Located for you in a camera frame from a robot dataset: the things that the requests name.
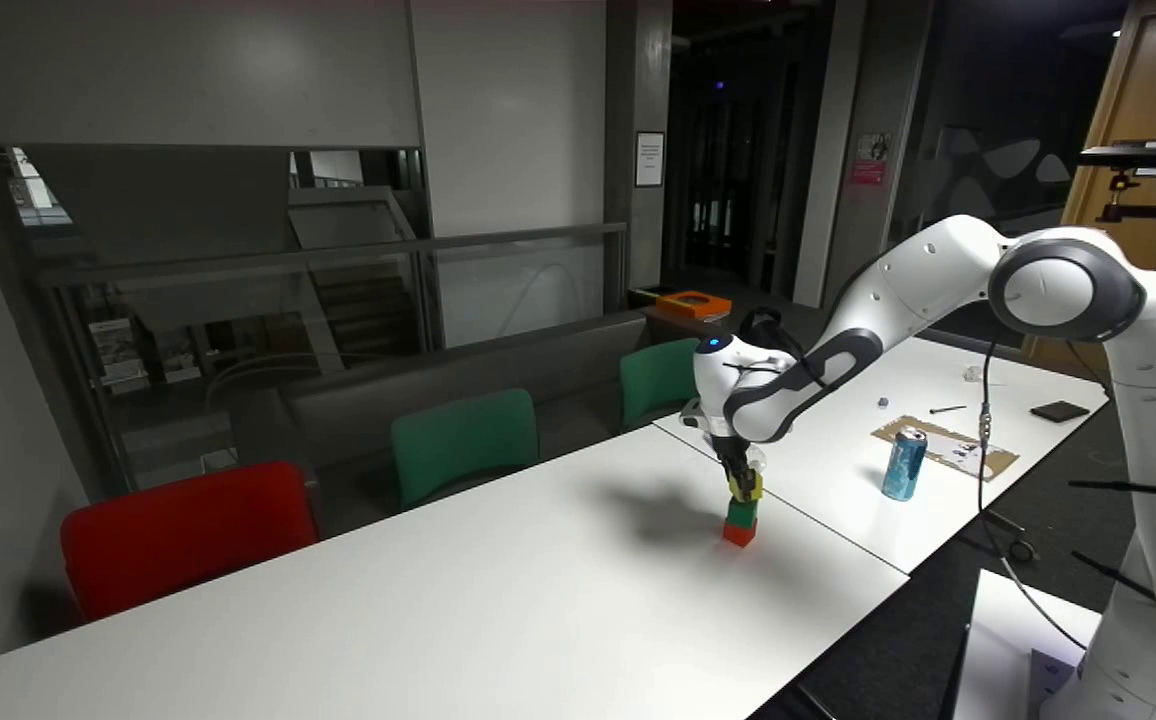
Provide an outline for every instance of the white table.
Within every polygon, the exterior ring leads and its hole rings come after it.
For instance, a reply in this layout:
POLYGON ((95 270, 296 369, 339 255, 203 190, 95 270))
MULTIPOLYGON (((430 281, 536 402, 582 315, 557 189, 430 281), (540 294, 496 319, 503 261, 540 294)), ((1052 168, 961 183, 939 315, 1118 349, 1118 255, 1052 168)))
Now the white table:
MULTIPOLYGON (((1085 422, 1048 422, 1029 413, 1048 399, 1073 399, 1096 413, 1103 406, 1103 386, 1001 356, 992 358, 992 444, 1019 452, 1019 460, 985 482, 985 505, 1007 491, 1085 422)), ((766 497, 815 516, 891 569, 916 571, 974 516, 974 477, 923 460, 916 497, 904 505, 888 498, 880 477, 891 444, 871 430, 901 415, 974 437, 978 356, 950 345, 909 339, 809 406, 779 444, 758 444, 755 452, 766 497)), ((657 428, 708 452, 703 430, 679 422, 679 415, 665 415, 657 428)))
MULTIPOLYGON (((1090 640, 1101 617, 1060 597, 1029 587, 1044 610, 1068 627, 1080 644, 1090 640)), ((1068 644, 1007 577, 978 571, 967 623, 967 652, 961 667, 961 695, 950 714, 961 720, 1029 720, 1029 663, 1044 652, 1068 667, 1080 663, 1080 646, 1068 644)))
POLYGON ((0 657, 0 720, 667 714, 758 706, 904 577, 795 507, 718 538, 661 428, 0 657))

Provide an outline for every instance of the red chair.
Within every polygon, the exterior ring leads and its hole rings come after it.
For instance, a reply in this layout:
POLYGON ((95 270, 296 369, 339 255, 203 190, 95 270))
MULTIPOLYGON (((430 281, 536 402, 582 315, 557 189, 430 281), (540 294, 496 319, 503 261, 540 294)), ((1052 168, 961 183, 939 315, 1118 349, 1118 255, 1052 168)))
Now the red chair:
POLYGON ((303 470, 242 465, 105 498, 63 518, 66 584, 85 619, 282 555, 315 538, 303 470))

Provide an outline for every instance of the floor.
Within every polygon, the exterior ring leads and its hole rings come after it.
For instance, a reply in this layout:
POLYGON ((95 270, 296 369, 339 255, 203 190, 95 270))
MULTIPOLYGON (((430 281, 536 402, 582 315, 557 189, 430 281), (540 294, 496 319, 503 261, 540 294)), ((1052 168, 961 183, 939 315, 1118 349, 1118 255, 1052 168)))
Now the floor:
MULTIPOLYGON (((711 286, 737 300, 737 315, 747 306, 774 306, 784 326, 810 345, 823 326, 818 310, 787 306, 739 286, 711 286)), ((961 315, 934 331, 967 349, 985 349, 997 326, 978 325, 978 310, 961 315)), ((846 630, 823 659, 815 659, 793 687, 770 695, 755 720, 939 720, 950 714, 955 663, 962 652, 962 623, 972 617, 974 571, 1001 569, 1001 553, 1011 553, 1011 569, 1024 584, 1062 597, 1085 608, 1103 608, 1109 578, 1073 559, 1114 564, 1127 546, 1131 505, 1118 491, 1085 491, 1068 478, 1122 478, 1122 446, 1113 402, 1096 413, 1062 446, 1033 469, 997 513, 1015 523, 974 518, 949 546, 939 546, 909 587, 901 587, 880 610, 846 630)))

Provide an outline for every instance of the cable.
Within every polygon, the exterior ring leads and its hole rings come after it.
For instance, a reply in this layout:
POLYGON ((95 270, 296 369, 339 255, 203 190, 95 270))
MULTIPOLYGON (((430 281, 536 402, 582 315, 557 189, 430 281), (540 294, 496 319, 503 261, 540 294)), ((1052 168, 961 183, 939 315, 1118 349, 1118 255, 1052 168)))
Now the cable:
MULTIPOLYGON (((978 365, 978 422, 974 422, 974 516, 985 516, 985 465, 986 465, 986 439, 992 439, 992 395, 986 395, 986 369, 992 369, 992 356, 997 356, 997 339, 985 349, 985 365, 978 365)), ((1089 646, 1080 644, 1062 623, 1055 623, 1055 617, 1048 617, 1048 608, 1029 597, 1029 587, 1019 584, 1007 553, 1001 546, 1001 538, 992 536, 986 518, 978 523, 985 528, 985 538, 986 546, 997 553, 997 559, 1004 564, 1004 571, 1011 577, 1015 593, 1073 644, 1073 646, 1089 646)))

